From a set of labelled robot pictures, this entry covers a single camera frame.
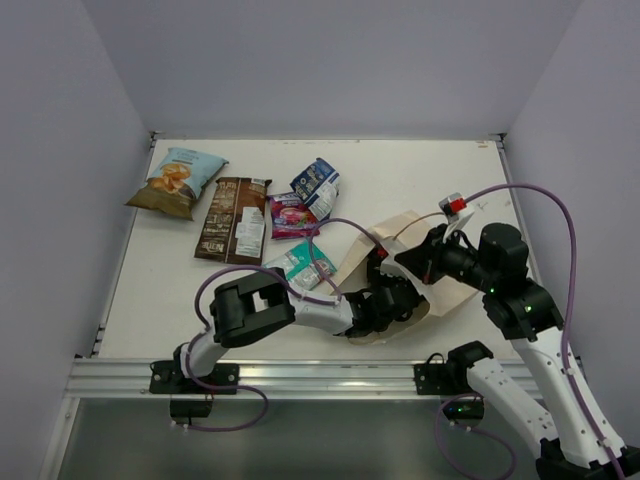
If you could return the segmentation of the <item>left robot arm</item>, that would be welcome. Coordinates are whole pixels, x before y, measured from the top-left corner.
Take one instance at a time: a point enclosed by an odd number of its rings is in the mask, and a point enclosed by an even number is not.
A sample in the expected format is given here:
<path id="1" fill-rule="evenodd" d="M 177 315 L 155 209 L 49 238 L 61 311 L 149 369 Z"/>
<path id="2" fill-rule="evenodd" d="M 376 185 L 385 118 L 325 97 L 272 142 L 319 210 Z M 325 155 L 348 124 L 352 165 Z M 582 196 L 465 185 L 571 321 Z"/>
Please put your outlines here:
<path id="1" fill-rule="evenodd" d="M 424 295 L 402 276 L 384 275 L 338 297 L 296 287 L 277 267 L 228 267 L 196 292 L 196 315 L 204 327 L 176 349 L 172 379 L 185 392 L 197 392 L 228 350 L 257 343 L 290 325 L 362 338 L 410 320 L 426 304 Z"/>

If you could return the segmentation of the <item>navy kettle chips bag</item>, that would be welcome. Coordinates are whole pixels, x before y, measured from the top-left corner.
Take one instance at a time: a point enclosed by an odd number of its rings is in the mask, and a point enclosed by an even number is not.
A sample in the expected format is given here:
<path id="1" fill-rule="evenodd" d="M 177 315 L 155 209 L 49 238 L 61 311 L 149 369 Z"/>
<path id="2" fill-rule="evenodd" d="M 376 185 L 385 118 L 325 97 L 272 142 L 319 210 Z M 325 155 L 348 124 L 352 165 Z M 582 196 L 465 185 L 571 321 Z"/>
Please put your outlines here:
<path id="1" fill-rule="evenodd" d="M 292 191 L 318 221 L 330 217 L 340 188 L 340 173 L 318 157 L 290 183 Z"/>

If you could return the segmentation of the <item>brown paper bag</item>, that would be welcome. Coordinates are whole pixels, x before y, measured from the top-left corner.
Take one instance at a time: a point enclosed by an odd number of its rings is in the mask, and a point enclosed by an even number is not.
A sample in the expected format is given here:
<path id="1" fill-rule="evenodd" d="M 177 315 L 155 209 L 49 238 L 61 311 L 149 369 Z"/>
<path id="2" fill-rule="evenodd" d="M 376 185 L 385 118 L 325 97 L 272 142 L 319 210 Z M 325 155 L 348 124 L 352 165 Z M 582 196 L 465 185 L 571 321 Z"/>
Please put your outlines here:
<path id="1" fill-rule="evenodd" d="M 370 227 L 368 232 L 380 241 L 390 257 L 394 257 L 397 253 L 418 246 L 434 225 L 434 214 L 421 216 L 409 210 Z M 374 243 L 366 235 L 359 234 L 356 237 L 332 276 L 342 293 L 355 292 L 367 286 L 367 256 L 373 250 Z M 349 342 L 358 346 L 376 345 L 405 337 L 417 325 L 447 315 L 476 295 L 474 289 L 449 278 L 443 278 L 433 285 L 417 282 L 416 289 L 421 293 L 422 300 L 407 320 L 393 321 L 381 332 L 367 333 L 351 338 Z"/>

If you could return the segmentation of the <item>purple berry candy bag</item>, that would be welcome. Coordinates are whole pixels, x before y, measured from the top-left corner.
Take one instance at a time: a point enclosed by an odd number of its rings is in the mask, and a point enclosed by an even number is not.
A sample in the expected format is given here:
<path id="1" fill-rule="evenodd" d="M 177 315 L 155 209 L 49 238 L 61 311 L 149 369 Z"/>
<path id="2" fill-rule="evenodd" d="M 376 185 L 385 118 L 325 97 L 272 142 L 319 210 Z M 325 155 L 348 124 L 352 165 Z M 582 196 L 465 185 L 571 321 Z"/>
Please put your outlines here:
<path id="1" fill-rule="evenodd" d="M 270 195 L 268 200 L 273 240 L 307 237 L 318 223 L 318 219 L 294 192 Z"/>

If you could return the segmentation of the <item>gold blue crisps bag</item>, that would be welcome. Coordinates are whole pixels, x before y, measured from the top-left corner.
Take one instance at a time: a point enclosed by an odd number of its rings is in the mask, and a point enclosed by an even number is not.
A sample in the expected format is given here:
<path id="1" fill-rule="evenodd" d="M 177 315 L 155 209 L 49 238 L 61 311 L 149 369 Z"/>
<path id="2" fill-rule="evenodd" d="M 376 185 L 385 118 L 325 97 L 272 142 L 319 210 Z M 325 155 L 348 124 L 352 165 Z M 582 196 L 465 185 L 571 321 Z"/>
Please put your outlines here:
<path id="1" fill-rule="evenodd" d="M 192 220 L 203 190 L 227 164 L 217 155 L 172 147 L 125 205 Z"/>

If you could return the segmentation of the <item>brown chocolate snack bag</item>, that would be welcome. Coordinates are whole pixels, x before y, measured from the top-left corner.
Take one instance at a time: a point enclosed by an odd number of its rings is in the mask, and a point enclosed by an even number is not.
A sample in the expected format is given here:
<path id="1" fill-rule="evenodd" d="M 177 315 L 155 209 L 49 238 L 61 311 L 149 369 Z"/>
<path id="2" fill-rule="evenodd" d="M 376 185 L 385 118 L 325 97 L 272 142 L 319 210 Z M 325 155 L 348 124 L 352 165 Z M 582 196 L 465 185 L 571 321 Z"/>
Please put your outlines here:
<path id="1" fill-rule="evenodd" d="M 194 257 L 225 264 L 261 265 L 271 179 L 221 177 Z"/>

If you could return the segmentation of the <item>green mint candy pack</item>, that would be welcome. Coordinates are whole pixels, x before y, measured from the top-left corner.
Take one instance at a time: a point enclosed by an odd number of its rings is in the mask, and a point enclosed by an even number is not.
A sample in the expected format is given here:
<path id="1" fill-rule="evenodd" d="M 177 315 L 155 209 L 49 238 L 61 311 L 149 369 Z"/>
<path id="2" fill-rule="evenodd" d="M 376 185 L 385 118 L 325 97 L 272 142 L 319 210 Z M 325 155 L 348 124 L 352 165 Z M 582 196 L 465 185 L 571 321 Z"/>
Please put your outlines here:
<path id="1" fill-rule="evenodd" d="M 312 261 L 309 245 L 308 240 L 303 240 L 262 266 L 280 268 L 291 285 L 302 290 L 313 290 L 324 281 L 324 277 Z"/>

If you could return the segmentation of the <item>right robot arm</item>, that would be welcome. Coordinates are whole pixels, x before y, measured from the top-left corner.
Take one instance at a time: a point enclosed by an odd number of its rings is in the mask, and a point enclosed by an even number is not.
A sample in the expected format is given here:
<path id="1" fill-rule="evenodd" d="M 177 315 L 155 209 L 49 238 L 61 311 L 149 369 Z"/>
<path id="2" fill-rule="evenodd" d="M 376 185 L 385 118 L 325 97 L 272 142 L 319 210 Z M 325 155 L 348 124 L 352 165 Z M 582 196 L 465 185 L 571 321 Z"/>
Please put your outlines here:
<path id="1" fill-rule="evenodd" d="M 590 392 L 571 349 L 566 324 L 551 295 L 528 276 L 529 249 L 520 231 L 491 223 L 479 244 L 442 224 L 394 260 L 431 285 L 451 277 L 483 294 L 487 317 L 531 373 L 542 396 L 534 400 L 503 371 L 479 341 L 449 352 L 445 379 L 492 403 L 527 443 L 542 479 L 625 479 L 639 471 L 639 450 L 624 442 Z"/>

